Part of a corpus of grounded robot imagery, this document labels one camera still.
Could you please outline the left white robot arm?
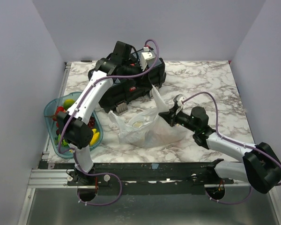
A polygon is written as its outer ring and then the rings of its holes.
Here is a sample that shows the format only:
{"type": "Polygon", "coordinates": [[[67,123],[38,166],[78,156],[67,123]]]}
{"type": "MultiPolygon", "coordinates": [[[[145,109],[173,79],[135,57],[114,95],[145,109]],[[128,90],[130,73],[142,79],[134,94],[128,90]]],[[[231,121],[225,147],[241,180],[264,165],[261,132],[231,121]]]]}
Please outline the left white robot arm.
{"type": "Polygon", "coordinates": [[[95,70],[86,89],[77,101],[66,111],[57,114],[60,139],[65,140],[73,152],[75,168],[79,170],[78,179],[84,185],[94,181],[91,171],[94,163],[90,156],[89,143],[93,131],[88,127],[89,119],[105,92],[116,79],[134,79],[146,75],[152,68],[142,68],[140,74],[122,72],[129,65],[133,46],[118,41],[108,58],[96,63],[95,70]]]}

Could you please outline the white plastic bag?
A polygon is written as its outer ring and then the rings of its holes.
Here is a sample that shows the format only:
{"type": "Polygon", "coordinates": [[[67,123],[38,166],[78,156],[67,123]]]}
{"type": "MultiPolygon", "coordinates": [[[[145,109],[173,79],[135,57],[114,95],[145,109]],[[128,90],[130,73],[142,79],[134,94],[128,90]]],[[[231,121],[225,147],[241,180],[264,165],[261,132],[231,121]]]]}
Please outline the white plastic bag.
{"type": "Polygon", "coordinates": [[[155,86],[152,87],[155,107],[144,110],[125,123],[119,116],[109,111],[110,121],[119,129],[121,144],[132,144],[140,148],[153,148],[178,142],[185,138],[187,130],[182,126],[171,127],[159,113],[169,110],[155,86]]]}

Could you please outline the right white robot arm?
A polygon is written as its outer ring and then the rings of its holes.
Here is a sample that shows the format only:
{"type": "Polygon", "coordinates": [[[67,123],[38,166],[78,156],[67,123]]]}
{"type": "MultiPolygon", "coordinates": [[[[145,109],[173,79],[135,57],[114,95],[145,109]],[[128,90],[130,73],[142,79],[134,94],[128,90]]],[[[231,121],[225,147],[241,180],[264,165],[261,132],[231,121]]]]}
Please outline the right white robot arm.
{"type": "Polygon", "coordinates": [[[236,162],[216,160],[212,169],[206,172],[210,183],[218,183],[222,178],[240,180],[262,194],[281,183],[281,163],[268,144],[248,144],[218,134],[209,126],[209,117],[204,108],[197,106],[188,115],[173,107],[159,113],[159,116],[171,127],[181,125],[192,131],[198,146],[236,159],[236,162]]]}

